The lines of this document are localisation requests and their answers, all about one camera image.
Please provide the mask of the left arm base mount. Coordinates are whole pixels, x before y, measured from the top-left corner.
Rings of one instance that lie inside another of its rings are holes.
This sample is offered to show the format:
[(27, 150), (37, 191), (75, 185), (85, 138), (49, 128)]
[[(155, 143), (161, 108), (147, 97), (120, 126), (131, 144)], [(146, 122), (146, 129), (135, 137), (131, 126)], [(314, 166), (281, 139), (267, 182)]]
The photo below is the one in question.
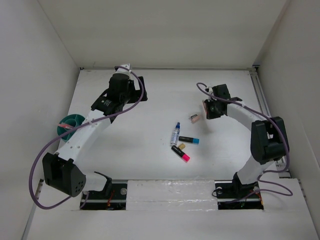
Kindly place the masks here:
[(128, 193), (127, 180), (113, 180), (95, 171), (88, 178), (82, 192), (80, 210), (122, 211), (126, 209)]

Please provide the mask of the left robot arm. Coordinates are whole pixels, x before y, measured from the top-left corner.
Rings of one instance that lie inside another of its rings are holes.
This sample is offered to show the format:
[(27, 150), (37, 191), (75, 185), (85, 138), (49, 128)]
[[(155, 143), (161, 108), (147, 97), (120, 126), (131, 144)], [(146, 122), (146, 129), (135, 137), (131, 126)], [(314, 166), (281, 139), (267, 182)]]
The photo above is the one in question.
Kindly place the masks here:
[(109, 127), (126, 104), (146, 101), (144, 79), (139, 77), (139, 89), (131, 79), (133, 72), (118, 68), (109, 80), (109, 87), (91, 105), (87, 117), (76, 126), (74, 134), (55, 153), (42, 159), (45, 183), (70, 197), (78, 196), (86, 185), (86, 175), (76, 162), (81, 160), (98, 136)]

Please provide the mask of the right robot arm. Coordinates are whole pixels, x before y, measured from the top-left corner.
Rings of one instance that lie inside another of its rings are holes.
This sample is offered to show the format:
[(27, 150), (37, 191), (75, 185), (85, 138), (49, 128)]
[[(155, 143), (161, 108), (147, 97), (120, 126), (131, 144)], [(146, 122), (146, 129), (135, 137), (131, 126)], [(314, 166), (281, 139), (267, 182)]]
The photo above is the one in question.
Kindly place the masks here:
[(207, 120), (226, 116), (250, 131), (250, 157), (234, 174), (227, 190), (233, 198), (252, 193), (262, 175), (270, 173), (269, 166), (289, 155), (284, 120), (258, 112), (245, 105), (242, 99), (231, 97), (226, 84), (209, 87), (198, 83), (197, 87), (208, 97), (203, 101)]

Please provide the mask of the clear bottle blue cap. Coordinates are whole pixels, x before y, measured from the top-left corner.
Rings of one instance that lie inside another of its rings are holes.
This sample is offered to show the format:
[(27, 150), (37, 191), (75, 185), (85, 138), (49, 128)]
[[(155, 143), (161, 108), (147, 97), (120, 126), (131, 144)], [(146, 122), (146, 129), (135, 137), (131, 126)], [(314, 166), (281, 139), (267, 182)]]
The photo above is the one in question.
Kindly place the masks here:
[(176, 146), (180, 136), (180, 122), (177, 122), (171, 136), (170, 145)]

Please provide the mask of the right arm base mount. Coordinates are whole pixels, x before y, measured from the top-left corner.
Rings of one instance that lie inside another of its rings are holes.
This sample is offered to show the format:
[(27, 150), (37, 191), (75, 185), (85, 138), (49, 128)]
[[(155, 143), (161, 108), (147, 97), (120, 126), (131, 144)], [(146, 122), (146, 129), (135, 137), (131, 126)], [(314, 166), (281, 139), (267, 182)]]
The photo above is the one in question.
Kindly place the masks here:
[(216, 180), (212, 196), (217, 199), (218, 210), (263, 210), (258, 181), (242, 184), (235, 173), (232, 180)]

